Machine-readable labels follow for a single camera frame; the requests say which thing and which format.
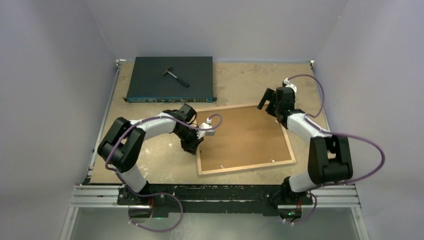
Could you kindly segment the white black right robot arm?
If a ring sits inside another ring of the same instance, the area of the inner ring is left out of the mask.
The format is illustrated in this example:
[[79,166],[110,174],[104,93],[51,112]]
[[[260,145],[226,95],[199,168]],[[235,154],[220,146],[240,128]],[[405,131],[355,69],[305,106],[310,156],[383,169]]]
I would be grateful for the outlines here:
[[281,86],[275,90],[267,88],[257,105],[309,146],[307,170],[286,177],[281,185],[280,196],[288,204],[314,187],[349,180],[353,176],[348,138],[328,133],[315,124],[303,110],[295,107],[295,101],[295,90]]

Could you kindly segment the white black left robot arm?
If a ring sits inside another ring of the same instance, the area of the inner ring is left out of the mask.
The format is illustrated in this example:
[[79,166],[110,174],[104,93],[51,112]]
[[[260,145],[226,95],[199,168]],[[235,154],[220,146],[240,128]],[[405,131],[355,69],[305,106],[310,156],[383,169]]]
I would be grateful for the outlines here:
[[150,184],[137,167],[143,142],[159,135],[175,134],[182,150],[194,155],[203,141],[192,126],[196,117],[197,112],[188,104],[139,121],[118,117],[100,142],[97,154],[105,161],[105,168],[115,172],[131,189],[130,199],[142,205],[150,194]]

